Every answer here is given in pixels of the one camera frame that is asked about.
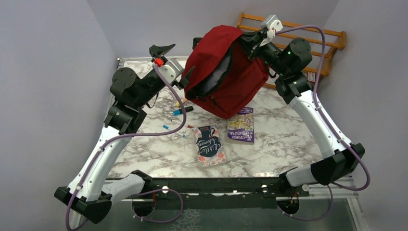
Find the Little Women floral book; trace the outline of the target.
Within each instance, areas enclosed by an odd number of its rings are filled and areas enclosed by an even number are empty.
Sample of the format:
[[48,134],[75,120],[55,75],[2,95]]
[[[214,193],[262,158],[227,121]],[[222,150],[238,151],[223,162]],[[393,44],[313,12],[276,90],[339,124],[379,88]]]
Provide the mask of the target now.
[[218,127],[208,125],[191,129],[200,167],[214,167],[227,163]]

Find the red student backpack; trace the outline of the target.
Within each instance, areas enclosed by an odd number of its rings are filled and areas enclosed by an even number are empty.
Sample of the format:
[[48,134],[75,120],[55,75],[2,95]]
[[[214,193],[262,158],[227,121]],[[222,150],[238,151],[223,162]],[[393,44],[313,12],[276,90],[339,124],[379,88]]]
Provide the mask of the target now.
[[223,119],[240,112],[269,78],[263,61],[248,59],[238,43],[241,35],[232,26],[212,28],[193,49],[182,74],[192,71],[185,98]]

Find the blue black highlighter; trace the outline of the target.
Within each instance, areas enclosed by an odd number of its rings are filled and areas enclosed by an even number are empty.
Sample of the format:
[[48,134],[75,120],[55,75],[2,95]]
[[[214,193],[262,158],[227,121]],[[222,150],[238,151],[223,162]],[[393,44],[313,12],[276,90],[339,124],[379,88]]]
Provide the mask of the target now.
[[188,106],[188,107],[185,107],[184,110],[183,109],[178,109],[178,110],[173,111],[173,115],[178,116],[178,115],[183,114],[183,112],[187,113],[187,112],[191,112],[193,110],[194,110],[193,106]]

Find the small red white box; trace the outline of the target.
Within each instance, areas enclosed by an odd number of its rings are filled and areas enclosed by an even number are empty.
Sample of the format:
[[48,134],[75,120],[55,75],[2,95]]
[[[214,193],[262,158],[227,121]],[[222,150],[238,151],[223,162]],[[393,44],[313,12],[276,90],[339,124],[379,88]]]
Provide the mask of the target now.
[[308,79],[309,82],[314,84],[316,82],[316,73],[308,72],[307,73],[307,79]]

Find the red capped white pen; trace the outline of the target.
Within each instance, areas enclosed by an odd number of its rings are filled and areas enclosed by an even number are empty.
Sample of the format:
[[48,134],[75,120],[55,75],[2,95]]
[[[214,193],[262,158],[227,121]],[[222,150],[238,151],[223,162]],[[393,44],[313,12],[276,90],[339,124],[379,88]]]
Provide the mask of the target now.
[[182,124],[185,128],[194,128],[192,125],[188,125],[186,122],[183,124],[182,121],[171,119],[171,122],[175,125]]

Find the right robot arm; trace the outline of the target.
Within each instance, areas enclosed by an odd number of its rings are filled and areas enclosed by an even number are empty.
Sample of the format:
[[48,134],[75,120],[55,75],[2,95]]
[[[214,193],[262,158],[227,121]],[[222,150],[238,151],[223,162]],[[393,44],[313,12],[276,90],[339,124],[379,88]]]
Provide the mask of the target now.
[[314,86],[303,74],[303,69],[312,60],[309,42],[294,38],[280,50],[264,40],[265,32],[256,31],[239,36],[238,43],[249,59],[259,58],[278,75],[275,80],[278,94],[302,118],[323,157],[318,162],[280,174],[278,191],[289,196],[304,184],[335,183],[355,170],[365,149],[362,144],[351,142],[335,125],[320,103]]

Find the purple Treehouse book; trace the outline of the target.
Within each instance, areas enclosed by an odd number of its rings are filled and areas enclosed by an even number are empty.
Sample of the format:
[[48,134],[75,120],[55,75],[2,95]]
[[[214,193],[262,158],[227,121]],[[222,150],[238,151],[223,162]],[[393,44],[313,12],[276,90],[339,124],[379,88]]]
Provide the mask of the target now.
[[228,121],[227,138],[232,142],[254,144],[254,109],[244,107]]

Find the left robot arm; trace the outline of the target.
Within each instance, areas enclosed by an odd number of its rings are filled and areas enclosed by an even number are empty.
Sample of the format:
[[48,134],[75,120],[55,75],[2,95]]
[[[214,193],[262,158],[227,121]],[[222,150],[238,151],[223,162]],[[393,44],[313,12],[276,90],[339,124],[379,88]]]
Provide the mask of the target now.
[[164,88],[182,89],[189,81],[183,67],[166,54],[173,45],[149,49],[153,70],[139,77],[129,67],[121,67],[112,77],[110,92],[114,103],[103,122],[99,140],[88,160],[68,186],[59,187],[55,198],[92,223],[101,222],[111,207],[129,196],[146,197],[151,193],[151,177],[134,171],[123,179],[107,184],[107,176],[119,154],[133,137],[139,135],[148,102]]

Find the blue capped white pen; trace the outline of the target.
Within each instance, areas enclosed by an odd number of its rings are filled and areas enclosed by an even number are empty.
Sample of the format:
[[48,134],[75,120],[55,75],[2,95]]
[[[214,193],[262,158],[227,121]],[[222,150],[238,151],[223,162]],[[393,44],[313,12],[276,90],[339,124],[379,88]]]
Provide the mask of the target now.
[[182,132],[180,132],[180,131],[175,131],[174,129],[171,129],[171,128],[170,128],[169,126],[167,126],[167,125],[163,125],[163,128],[166,129],[166,130],[168,130],[168,131],[171,131],[171,132],[173,132],[173,133],[175,133],[175,134],[178,134],[178,135],[181,136],[181,137],[186,137],[184,133],[182,133]]

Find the yellow pink highlighter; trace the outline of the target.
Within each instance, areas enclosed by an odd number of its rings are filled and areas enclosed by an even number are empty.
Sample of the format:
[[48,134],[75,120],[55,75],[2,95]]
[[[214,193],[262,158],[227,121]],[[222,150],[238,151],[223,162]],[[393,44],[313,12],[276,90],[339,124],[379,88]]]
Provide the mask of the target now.
[[188,100],[187,99],[181,99],[180,101],[177,101],[175,106],[176,107],[181,107],[184,103],[186,103]]

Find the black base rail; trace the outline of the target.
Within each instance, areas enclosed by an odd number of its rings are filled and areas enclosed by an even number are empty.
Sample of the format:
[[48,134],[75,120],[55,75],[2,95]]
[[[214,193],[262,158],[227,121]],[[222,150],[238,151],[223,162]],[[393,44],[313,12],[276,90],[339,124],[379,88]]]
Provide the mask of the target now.
[[307,197],[301,186],[287,188],[277,177],[152,178],[142,192],[156,190],[155,209],[277,208],[277,200]]

